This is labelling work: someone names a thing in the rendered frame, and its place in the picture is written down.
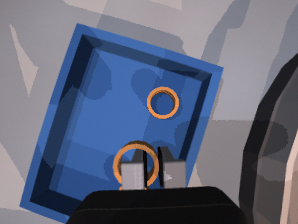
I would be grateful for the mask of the blue open crate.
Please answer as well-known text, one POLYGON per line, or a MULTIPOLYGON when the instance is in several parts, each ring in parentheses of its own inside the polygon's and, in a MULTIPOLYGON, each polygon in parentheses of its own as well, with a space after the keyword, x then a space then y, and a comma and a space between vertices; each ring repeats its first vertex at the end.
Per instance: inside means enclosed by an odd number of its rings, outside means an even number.
POLYGON ((187 187, 223 67, 77 23, 36 144, 20 207, 66 224, 90 193, 119 190, 113 161, 131 141, 186 161, 187 187), (149 112, 158 87, 178 96, 166 119, 149 112))

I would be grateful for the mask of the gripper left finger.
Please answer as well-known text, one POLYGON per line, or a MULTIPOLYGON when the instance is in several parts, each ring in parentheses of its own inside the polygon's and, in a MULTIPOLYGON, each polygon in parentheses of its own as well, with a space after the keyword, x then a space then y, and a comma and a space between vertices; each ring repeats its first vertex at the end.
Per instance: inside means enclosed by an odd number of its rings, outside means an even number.
POLYGON ((147 152, 136 148, 132 160, 121 164, 122 190, 147 188, 147 175, 147 152))

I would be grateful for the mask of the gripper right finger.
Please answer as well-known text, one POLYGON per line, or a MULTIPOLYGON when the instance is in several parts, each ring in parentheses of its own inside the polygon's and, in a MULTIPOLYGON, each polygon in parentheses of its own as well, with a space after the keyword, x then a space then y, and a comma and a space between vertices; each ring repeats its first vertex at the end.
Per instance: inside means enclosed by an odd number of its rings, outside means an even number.
POLYGON ((159 162, 160 187, 185 188, 186 162, 184 159, 175 159, 167 146, 157 147, 159 162))

